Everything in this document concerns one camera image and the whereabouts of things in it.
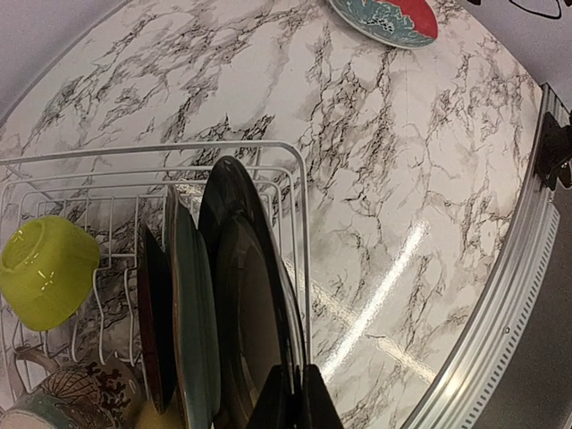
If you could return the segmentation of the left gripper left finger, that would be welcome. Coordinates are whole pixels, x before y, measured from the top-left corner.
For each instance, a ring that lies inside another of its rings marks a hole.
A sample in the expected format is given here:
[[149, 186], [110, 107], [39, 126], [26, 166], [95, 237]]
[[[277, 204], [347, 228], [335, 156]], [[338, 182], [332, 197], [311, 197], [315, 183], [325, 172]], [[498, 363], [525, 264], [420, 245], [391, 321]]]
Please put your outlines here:
[[248, 429], [287, 429], [296, 426], [295, 394], [281, 366], [273, 366], [248, 420]]

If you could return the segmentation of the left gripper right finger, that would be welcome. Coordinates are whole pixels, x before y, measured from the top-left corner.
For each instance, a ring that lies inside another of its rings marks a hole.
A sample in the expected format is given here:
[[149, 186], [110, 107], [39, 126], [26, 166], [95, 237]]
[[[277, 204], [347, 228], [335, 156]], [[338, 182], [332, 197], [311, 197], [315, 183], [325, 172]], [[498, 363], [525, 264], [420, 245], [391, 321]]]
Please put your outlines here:
[[306, 365], [303, 374], [302, 427], [342, 429], [332, 398], [316, 365]]

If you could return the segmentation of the black rimmed beige plate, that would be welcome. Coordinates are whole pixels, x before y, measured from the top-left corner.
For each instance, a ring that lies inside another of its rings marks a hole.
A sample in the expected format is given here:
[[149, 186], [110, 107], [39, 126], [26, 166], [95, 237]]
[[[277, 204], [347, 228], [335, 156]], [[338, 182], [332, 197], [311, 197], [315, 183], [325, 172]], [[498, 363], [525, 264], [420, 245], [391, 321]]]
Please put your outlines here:
[[217, 428], [245, 428], [267, 378], [280, 376], [294, 426], [306, 363], [301, 321], [261, 198], [244, 165], [223, 156], [210, 172], [198, 229], [212, 276], [221, 365]]

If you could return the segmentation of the light green flower plate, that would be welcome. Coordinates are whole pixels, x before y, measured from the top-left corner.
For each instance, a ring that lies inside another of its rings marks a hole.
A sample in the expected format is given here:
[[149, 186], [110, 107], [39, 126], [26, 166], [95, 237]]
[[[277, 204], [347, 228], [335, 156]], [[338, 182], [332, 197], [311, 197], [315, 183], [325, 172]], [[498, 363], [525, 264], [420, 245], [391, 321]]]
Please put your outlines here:
[[206, 245], [175, 186], [167, 188], [165, 248], [172, 272], [172, 322], [183, 421], [211, 428], [221, 403], [215, 303]]

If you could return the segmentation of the red teal floral plate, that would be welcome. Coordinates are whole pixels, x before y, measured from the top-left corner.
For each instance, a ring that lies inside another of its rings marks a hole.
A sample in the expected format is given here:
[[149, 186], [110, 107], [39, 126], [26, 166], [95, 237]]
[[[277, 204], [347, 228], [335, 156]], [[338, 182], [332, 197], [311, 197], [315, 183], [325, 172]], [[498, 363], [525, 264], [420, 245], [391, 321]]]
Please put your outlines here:
[[387, 46], [417, 49], [438, 38], [438, 23], [424, 0], [331, 0], [332, 9], [360, 33]]

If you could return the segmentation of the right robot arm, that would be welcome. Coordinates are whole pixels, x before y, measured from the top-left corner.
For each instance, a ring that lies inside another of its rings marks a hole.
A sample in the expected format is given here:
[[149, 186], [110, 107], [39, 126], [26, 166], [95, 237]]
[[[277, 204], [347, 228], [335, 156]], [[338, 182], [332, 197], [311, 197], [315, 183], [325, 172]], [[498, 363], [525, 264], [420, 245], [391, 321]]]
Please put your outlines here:
[[551, 21], [560, 20], [563, 15], [563, 7], [560, 1], [508, 0], [508, 3], [524, 13]]

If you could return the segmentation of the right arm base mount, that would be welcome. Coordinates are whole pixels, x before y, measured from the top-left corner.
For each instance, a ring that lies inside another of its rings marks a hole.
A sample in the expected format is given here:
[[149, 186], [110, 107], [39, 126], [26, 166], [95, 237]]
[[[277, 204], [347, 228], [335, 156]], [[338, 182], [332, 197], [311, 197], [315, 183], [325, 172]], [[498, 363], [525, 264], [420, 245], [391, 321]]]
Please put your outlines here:
[[560, 126], [550, 112], [543, 116], [534, 172], [552, 191], [558, 181], [565, 189], [571, 187], [571, 125]]

